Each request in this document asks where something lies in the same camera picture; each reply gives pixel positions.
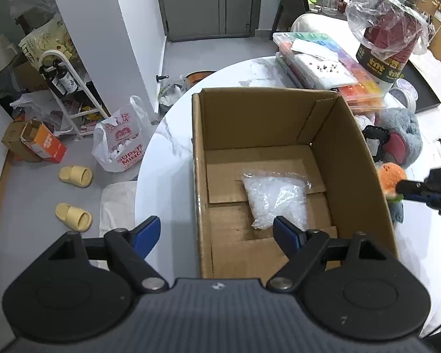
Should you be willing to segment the yellow slipper far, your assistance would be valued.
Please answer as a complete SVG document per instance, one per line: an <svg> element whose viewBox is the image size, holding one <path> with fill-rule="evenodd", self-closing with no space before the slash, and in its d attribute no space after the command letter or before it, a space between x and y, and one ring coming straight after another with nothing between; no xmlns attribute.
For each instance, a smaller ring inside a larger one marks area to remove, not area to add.
<svg viewBox="0 0 441 353"><path fill-rule="evenodd" d="M85 166L64 166L59 171L59 180L76 187L88 187L93 179L93 172Z"/></svg>

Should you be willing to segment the clear bag of white filling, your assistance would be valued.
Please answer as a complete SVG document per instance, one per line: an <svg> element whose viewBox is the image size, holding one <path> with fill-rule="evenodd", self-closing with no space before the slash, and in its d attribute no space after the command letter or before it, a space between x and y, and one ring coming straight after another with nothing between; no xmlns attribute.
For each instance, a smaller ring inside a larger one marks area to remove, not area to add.
<svg viewBox="0 0 441 353"><path fill-rule="evenodd" d="M283 216L302 231L308 229L307 193L312 183L302 175L249 170L241 179L252 212L252 228L269 229L276 217Z"/></svg>

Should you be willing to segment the white metal rack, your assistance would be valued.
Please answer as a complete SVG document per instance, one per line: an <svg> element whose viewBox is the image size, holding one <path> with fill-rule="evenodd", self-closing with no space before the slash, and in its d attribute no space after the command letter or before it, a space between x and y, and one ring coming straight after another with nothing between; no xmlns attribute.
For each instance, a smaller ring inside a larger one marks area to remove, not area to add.
<svg viewBox="0 0 441 353"><path fill-rule="evenodd" d="M109 114L68 58L59 50L46 50L38 69L63 114L63 127L69 125L79 139L92 136L97 122Z"/></svg>

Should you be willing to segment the white bead pegboard pad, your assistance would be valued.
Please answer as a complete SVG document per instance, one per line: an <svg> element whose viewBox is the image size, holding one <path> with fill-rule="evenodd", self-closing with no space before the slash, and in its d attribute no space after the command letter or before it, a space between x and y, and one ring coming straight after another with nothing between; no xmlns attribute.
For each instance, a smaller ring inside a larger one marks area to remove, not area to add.
<svg viewBox="0 0 441 353"><path fill-rule="evenodd" d="M309 54L296 54L293 64L306 86L330 90L358 83L356 77L340 61L319 59Z"/></svg>

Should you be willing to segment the black rectangular tray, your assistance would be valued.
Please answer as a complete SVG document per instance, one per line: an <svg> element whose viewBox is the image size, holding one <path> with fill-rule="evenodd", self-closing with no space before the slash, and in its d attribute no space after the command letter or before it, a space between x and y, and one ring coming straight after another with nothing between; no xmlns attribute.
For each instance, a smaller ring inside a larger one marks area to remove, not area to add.
<svg viewBox="0 0 441 353"><path fill-rule="evenodd" d="M421 113L431 109L436 109L441 101L433 92L429 83L424 79L423 75L417 70L416 66L407 61L403 72L403 78L410 82L415 87L418 93L418 99L416 100L416 113Z"/></svg>

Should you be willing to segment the orange watermelon slice plush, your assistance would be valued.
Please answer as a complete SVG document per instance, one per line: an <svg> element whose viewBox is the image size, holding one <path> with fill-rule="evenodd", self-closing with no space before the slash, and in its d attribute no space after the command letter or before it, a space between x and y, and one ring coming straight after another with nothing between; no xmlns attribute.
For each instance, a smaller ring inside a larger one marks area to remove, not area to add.
<svg viewBox="0 0 441 353"><path fill-rule="evenodd" d="M385 199L389 202L398 202L403 199L402 194L397 193L397 184L406 180L406 173L396 163L383 163L377 169L377 176L380 182Z"/></svg>

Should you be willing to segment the white red printed plastic bag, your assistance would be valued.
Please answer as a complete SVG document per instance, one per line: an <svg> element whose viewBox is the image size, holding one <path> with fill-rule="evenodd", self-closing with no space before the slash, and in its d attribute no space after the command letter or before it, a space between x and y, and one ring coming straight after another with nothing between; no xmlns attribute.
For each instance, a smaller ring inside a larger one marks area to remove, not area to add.
<svg viewBox="0 0 441 353"><path fill-rule="evenodd" d="M95 127L92 155L103 170L119 173L142 160L157 125L149 102L131 96L112 116Z"/></svg>

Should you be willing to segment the brown cardboard box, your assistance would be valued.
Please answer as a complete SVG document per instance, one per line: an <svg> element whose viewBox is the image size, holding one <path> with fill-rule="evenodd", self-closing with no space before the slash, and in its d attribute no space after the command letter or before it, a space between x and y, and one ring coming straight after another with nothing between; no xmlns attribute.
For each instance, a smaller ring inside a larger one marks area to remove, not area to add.
<svg viewBox="0 0 441 353"><path fill-rule="evenodd" d="M193 95L193 174L204 278L268 280L286 257L271 229L253 227L244 182L299 185L298 226L331 237L369 234L396 253L393 226L369 148L335 92L203 89Z"/></svg>

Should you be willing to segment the rainbow bead organizer box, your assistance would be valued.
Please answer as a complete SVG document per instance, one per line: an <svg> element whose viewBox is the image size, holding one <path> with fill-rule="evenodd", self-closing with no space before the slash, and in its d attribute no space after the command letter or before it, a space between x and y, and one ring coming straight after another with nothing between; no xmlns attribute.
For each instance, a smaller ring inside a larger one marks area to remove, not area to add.
<svg viewBox="0 0 441 353"><path fill-rule="evenodd" d="M277 62L300 89L338 92L355 114L385 107L384 93L364 68L326 34L273 34Z"/></svg>

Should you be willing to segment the red snack canister in plastic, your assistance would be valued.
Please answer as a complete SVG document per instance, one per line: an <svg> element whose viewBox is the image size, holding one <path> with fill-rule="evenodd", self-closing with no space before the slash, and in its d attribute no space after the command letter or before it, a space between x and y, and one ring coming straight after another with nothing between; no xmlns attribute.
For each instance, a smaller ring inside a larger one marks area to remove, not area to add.
<svg viewBox="0 0 441 353"><path fill-rule="evenodd" d="M410 56L427 50L427 21L398 0L350 0L345 13L359 42L358 63L387 93Z"/></svg>

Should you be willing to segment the orange cardboard carton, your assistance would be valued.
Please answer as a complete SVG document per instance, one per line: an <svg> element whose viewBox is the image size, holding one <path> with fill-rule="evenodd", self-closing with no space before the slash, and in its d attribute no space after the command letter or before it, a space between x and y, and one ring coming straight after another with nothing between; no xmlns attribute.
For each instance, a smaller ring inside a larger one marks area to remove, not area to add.
<svg viewBox="0 0 441 353"><path fill-rule="evenodd" d="M25 123L20 139L36 155L48 162L60 163L67 151L47 126L35 119Z"/></svg>

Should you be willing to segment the grey fluffy plush toy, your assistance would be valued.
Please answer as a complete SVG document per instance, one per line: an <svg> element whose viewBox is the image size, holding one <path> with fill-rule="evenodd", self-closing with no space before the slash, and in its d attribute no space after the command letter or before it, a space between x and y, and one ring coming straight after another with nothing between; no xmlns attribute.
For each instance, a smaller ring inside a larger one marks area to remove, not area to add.
<svg viewBox="0 0 441 353"><path fill-rule="evenodd" d="M388 108L377 114L375 124L389 133L383 144L383 161L406 170L421 154L423 147L417 117L409 109Z"/></svg>

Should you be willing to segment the yellow slipper near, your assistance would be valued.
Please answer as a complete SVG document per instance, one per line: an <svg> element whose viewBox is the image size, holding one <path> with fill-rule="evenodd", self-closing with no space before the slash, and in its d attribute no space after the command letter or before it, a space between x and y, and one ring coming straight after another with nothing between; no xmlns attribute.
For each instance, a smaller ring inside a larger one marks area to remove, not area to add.
<svg viewBox="0 0 441 353"><path fill-rule="evenodd" d="M92 224L92 215L85 209L73 207L65 202L56 206L56 217L64 225L77 232L86 232Z"/></svg>

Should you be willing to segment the round tin with patterned lid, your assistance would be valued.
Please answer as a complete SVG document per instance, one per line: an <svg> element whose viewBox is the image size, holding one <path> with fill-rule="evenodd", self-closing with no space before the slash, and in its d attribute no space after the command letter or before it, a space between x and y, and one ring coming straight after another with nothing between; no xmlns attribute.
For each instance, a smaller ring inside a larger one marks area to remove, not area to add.
<svg viewBox="0 0 441 353"><path fill-rule="evenodd" d="M412 113L416 112L419 95L409 81L402 78L397 79L389 90L389 93Z"/></svg>

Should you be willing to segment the grey cabinet doors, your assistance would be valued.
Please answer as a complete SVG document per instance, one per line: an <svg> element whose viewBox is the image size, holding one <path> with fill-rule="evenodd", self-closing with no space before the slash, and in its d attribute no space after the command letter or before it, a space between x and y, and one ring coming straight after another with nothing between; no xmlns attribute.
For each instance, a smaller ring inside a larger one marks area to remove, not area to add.
<svg viewBox="0 0 441 353"><path fill-rule="evenodd" d="M261 0L158 0L169 41L252 37Z"/></svg>

